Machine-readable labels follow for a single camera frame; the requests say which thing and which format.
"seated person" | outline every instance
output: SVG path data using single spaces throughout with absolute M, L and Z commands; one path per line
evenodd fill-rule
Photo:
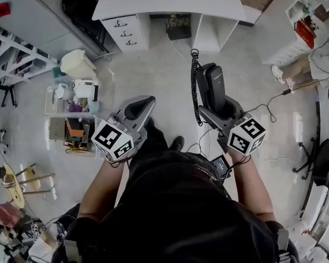
M 319 50 L 314 55 L 301 56 L 284 67 L 273 65 L 272 73 L 281 84 L 286 82 L 291 90 L 315 84 L 319 79 L 329 77 L 329 53 L 323 52 Z
M 180 152 L 183 137 L 168 148 L 152 119 L 145 128 L 118 205 L 124 163 L 105 161 L 68 228 L 82 262 L 278 262 L 282 226 L 251 157 L 230 151 L 234 164 L 246 160 L 234 167 L 236 202 L 212 163 Z M 63 248 L 52 263 L 68 262 Z

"white floor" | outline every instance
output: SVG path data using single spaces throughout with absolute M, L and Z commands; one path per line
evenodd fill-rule
M 252 33 L 253 29 L 238 26 L 219 54 L 200 53 L 199 59 L 201 64 L 215 62 L 222 66 L 227 95 L 238 100 L 245 110 L 267 103 L 286 89 L 272 76 L 269 66 L 261 65 Z M 153 117 L 168 143 L 177 135 L 186 140 L 184 150 L 198 142 L 205 129 L 198 127 L 193 113 L 190 68 L 183 59 L 191 63 L 189 44 L 190 40 L 172 44 L 164 33 L 164 23 L 157 20 L 152 22 L 149 51 L 119 54 L 111 63 L 96 62 L 102 82 L 100 117 L 106 118 L 123 99 L 154 95 L 157 105 Z M 19 83 L 15 86 L 18 107 L 12 107 L 8 101 L 5 108 L 0 108 L 0 128 L 8 131 L 9 150 L 4 156 L 14 171 L 37 163 L 38 174 L 56 173 L 56 200 L 50 194 L 27 196 L 27 213 L 43 221 L 63 214 L 80 202 L 102 164 L 100 159 L 65 154 L 62 147 L 47 142 L 45 92 L 52 83 L 51 72 L 33 78 L 31 83 Z M 314 92 L 303 91 L 276 98 L 270 104 L 278 119 L 274 124 L 265 107 L 252 112 L 268 130 L 266 141 L 253 158 L 272 198 L 276 218 L 284 225 L 300 210 L 308 187 L 309 181 L 302 180 L 302 174 L 294 174 L 292 168 L 304 162 L 304 153 L 297 142 L 310 145 L 310 138 L 315 135 L 315 99 Z M 211 146 L 208 140 L 208 136 L 203 140 L 203 151 L 213 159 L 222 150 L 214 131 L 210 132 Z M 236 198 L 233 178 L 226 181 L 226 187 Z M 0 203 L 7 200 L 0 184 Z

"shoe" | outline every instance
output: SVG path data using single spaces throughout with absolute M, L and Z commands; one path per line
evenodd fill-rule
M 175 151 L 181 151 L 184 147 L 185 139 L 182 136 L 178 136 L 174 139 L 172 145 L 170 145 L 169 149 Z
M 276 65 L 272 66 L 272 73 L 282 85 L 285 84 L 285 81 L 282 79 L 284 72 L 281 69 L 279 69 L 278 66 Z
M 295 91 L 293 90 L 293 87 L 294 87 L 294 85 L 296 84 L 296 82 L 293 81 L 292 78 L 287 78 L 287 79 L 286 79 L 286 83 L 287 83 L 288 88 L 291 90 L 291 94 L 294 94 Z

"white trash bin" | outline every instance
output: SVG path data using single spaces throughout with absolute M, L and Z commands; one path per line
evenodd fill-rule
M 61 71 L 77 79 L 96 77 L 96 67 L 85 55 L 85 50 L 74 50 L 61 60 Z

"metal rack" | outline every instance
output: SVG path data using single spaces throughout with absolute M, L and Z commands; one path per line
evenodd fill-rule
M 0 28 L 0 84 L 29 82 L 56 66 L 57 59 Z

